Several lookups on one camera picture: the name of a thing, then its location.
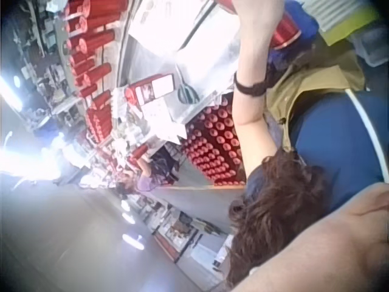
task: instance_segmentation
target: hand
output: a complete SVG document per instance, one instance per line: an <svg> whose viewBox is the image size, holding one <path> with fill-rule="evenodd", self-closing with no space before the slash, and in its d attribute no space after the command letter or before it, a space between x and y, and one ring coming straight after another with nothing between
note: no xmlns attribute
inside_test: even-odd
<svg viewBox="0 0 389 292"><path fill-rule="evenodd" d="M284 12L284 0L233 0L241 23L241 35L271 38Z"/></svg>

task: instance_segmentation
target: red spool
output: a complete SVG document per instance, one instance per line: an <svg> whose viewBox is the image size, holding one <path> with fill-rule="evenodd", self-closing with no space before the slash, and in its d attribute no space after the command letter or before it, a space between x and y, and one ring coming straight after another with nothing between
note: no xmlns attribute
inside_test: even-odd
<svg viewBox="0 0 389 292"><path fill-rule="evenodd" d="M225 129L225 126L224 126L223 123L217 122L216 123L216 129L218 129L219 131L223 131Z"/></svg>
<svg viewBox="0 0 389 292"><path fill-rule="evenodd" d="M232 139L232 138L233 138L233 134L232 134L231 131L225 131L225 132L224 132L224 137L225 137L226 139Z"/></svg>
<svg viewBox="0 0 389 292"><path fill-rule="evenodd" d="M105 15L100 17L86 18L85 16L80 17L80 28L82 32L87 32L88 30L96 29L106 24L113 23L120 19L120 13L114 13L111 15Z"/></svg>
<svg viewBox="0 0 389 292"><path fill-rule="evenodd" d="M109 90L104 91L99 96L93 99L91 107L94 110L100 110L111 99L111 92Z"/></svg>
<svg viewBox="0 0 389 292"><path fill-rule="evenodd" d="M224 143L224 144L223 144L223 149L224 149L225 151L230 151L232 148L231 148L231 145L230 145L230 144Z"/></svg>
<svg viewBox="0 0 389 292"><path fill-rule="evenodd" d="M222 136L218 136L216 138L216 141L219 143L219 144L224 144L225 143L225 139L222 137Z"/></svg>
<svg viewBox="0 0 389 292"><path fill-rule="evenodd" d="M83 15L85 17L96 17L113 13L120 13L127 9L126 0L84 0Z"/></svg>
<svg viewBox="0 0 389 292"><path fill-rule="evenodd" d="M235 151L230 151L230 152L229 152L229 156L230 156L231 158L236 158L236 157L237 157L237 154L236 154Z"/></svg>
<svg viewBox="0 0 389 292"><path fill-rule="evenodd" d="M79 64L78 66L71 68L71 70L74 76L79 76L82 73L88 71L90 68L93 68L94 66L95 66L95 60L88 59L85 62Z"/></svg>
<svg viewBox="0 0 389 292"><path fill-rule="evenodd" d="M215 129L211 129L211 130L209 131L209 133L210 133L210 135L211 135L212 137L216 137L216 136L218 135L218 132L217 132Z"/></svg>
<svg viewBox="0 0 389 292"><path fill-rule="evenodd" d="M94 33L93 35L80 38L80 49L82 53L86 54L99 47L112 42L115 39L115 32L113 29L104 30L103 32Z"/></svg>
<svg viewBox="0 0 389 292"><path fill-rule="evenodd" d="M65 16L68 17L71 14L77 13L78 6L82 5L83 1L68 2L65 6Z"/></svg>
<svg viewBox="0 0 389 292"><path fill-rule="evenodd" d="M226 125L227 127L233 127L233 120L229 117L224 119L224 125Z"/></svg>
<svg viewBox="0 0 389 292"><path fill-rule="evenodd" d="M208 116L208 118L209 118L209 120L210 120L211 122L213 122L213 123L216 123L216 122L218 121L218 117L217 117L217 115L215 115L215 114L210 114L210 115Z"/></svg>
<svg viewBox="0 0 389 292"><path fill-rule="evenodd" d="M227 111L221 108L218 110L218 116L221 117L222 119L225 119L226 117L229 116L229 114Z"/></svg>
<svg viewBox="0 0 389 292"><path fill-rule="evenodd" d="M193 131L193 134L194 134L195 136L197 136L197 137L201 137L201 131L199 131L199 130L194 130L194 131Z"/></svg>
<svg viewBox="0 0 389 292"><path fill-rule="evenodd" d="M236 165L240 165L240 163L242 163L242 161L239 158L234 158L234 159L232 159L232 161Z"/></svg>
<svg viewBox="0 0 389 292"><path fill-rule="evenodd" d="M97 85L93 84L91 86L85 87L84 89L80 90L80 92L78 93L78 96L85 98L85 97L91 95L96 90L97 90Z"/></svg>
<svg viewBox="0 0 389 292"><path fill-rule="evenodd" d="M79 17L72 18L72 19L66 21L66 24L65 24L66 31L73 32L76 29L78 29L79 28L79 26L78 26L79 21L80 21Z"/></svg>
<svg viewBox="0 0 389 292"><path fill-rule="evenodd" d="M209 120L206 120L206 121L204 122L204 126L205 126L207 129L213 128L213 124L212 124Z"/></svg>
<svg viewBox="0 0 389 292"><path fill-rule="evenodd" d="M240 143L239 143L239 140L237 139L231 139L231 145L233 145L234 147L239 147Z"/></svg>
<svg viewBox="0 0 389 292"><path fill-rule="evenodd" d="M92 69L89 72L85 73L84 75L85 84L91 85L99 81L100 79L102 79L104 76L108 75L111 71L112 71L111 64L104 63L99 67L96 67L95 69Z"/></svg>
<svg viewBox="0 0 389 292"><path fill-rule="evenodd" d="M223 96L221 98L221 105L222 106L227 106L229 104L229 101Z"/></svg>
<svg viewBox="0 0 389 292"><path fill-rule="evenodd" d="M69 61L72 67L75 67L76 65L80 64L81 62L85 61L89 57L93 56L94 52L89 52L88 54L83 54L81 52L77 52L69 57Z"/></svg>

